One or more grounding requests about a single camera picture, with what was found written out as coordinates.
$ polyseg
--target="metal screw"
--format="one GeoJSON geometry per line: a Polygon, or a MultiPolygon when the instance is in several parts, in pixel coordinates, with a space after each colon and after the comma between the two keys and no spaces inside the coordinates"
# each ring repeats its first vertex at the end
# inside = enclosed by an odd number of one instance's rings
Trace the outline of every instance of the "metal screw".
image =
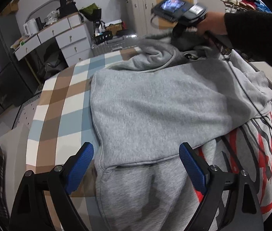
{"type": "Polygon", "coordinates": [[[242,171],[241,171],[241,174],[242,174],[243,176],[248,176],[248,173],[247,173],[247,171],[245,171],[245,170],[242,170],[242,171]]]}
{"type": "Polygon", "coordinates": [[[28,171],[25,172],[25,176],[26,177],[29,177],[31,175],[32,175],[32,171],[31,170],[28,170],[28,171]]]}
{"type": "Polygon", "coordinates": [[[211,165],[210,169],[213,170],[213,171],[217,171],[219,169],[219,167],[216,166],[216,165],[211,165]]]}
{"type": "Polygon", "coordinates": [[[60,172],[63,169],[63,167],[61,165],[55,166],[55,171],[56,172],[60,172]]]}

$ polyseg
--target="desk drawer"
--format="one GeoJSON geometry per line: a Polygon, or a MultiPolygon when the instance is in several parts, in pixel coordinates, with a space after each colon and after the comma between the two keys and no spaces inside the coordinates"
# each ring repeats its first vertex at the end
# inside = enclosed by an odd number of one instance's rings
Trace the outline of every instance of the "desk drawer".
{"type": "Polygon", "coordinates": [[[38,39],[38,36],[34,36],[23,46],[20,46],[18,50],[15,51],[15,56],[17,60],[24,58],[27,54],[29,54],[32,50],[36,49],[40,45],[41,43],[38,39]]]}
{"type": "Polygon", "coordinates": [[[83,52],[80,52],[76,55],[73,55],[73,56],[67,58],[66,63],[68,64],[69,67],[71,67],[71,66],[77,64],[78,62],[84,61],[84,60],[91,58],[91,57],[93,57],[92,51],[91,51],[91,49],[87,49],[83,52]]]}
{"type": "Polygon", "coordinates": [[[77,25],[81,24],[80,15],[74,15],[72,17],[69,17],[69,22],[70,22],[71,28],[76,27],[77,25]]]}
{"type": "Polygon", "coordinates": [[[68,46],[87,37],[85,25],[82,24],[56,37],[59,48],[68,46]]]}
{"type": "Polygon", "coordinates": [[[64,58],[69,58],[72,55],[76,55],[84,50],[90,49],[90,44],[87,38],[84,38],[80,41],[77,41],[75,43],[72,43],[69,46],[63,47],[61,49],[64,58]]]}
{"type": "Polygon", "coordinates": [[[41,43],[43,43],[49,40],[50,38],[55,37],[70,28],[71,27],[70,27],[69,20],[65,18],[61,21],[55,22],[53,25],[50,25],[49,27],[42,30],[40,33],[38,33],[38,37],[41,43]]]}

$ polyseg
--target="black cable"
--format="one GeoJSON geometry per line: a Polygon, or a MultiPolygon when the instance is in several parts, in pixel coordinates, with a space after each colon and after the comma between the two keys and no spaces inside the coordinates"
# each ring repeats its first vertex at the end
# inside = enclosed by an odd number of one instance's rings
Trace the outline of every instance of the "black cable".
{"type": "MultiPolygon", "coordinates": [[[[215,46],[217,47],[217,49],[219,50],[215,39],[212,39],[212,42],[215,44],[215,46]]],[[[261,118],[267,123],[267,125],[271,128],[272,130],[272,126],[269,124],[269,122],[266,120],[266,118],[261,114],[260,110],[255,106],[255,104],[253,103],[253,101],[251,100],[251,98],[249,97],[249,95],[247,94],[247,92],[245,91],[245,89],[243,88],[243,85],[240,83],[240,80],[238,79],[237,75],[235,74],[233,68],[231,67],[231,65],[229,64],[229,67],[233,73],[233,75],[235,76],[236,80],[238,81],[238,84],[240,85],[241,89],[243,90],[243,92],[245,93],[246,97],[249,99],[249,101],[252,103],[252,105],[254,106],[254,108],[257,110],[257,112],[259,113],[259,115],[261,116],[261,118]]]]}

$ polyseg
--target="clothing pile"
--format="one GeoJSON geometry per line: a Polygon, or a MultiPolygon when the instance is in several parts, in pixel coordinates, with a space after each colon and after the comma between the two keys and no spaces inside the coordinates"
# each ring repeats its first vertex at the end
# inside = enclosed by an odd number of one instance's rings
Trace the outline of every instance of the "clothing pile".
{"type": "Polygon", "coordinates": [[[248,171],[265,220],[272,212],[272,90],[265,74],[234,50],[223,56],[196,46],[182,53],[153,39],[139,47],[140,55],[92,78],[96,196],[108,228],[184,230],[203,198],[180,161],[184,142],[225,172],[248,171]]]}

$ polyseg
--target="hoodie sleeve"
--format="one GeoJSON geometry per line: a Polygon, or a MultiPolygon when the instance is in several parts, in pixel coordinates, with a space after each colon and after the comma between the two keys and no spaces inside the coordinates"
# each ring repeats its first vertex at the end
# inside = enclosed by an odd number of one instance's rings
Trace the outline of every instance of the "hoodie sleeve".
{"type": "Polygon", "coordinates": [[[226,13],[225,24],[235,49],[253,53],[272,66],[272,14],[256,11],[226,13]]]}

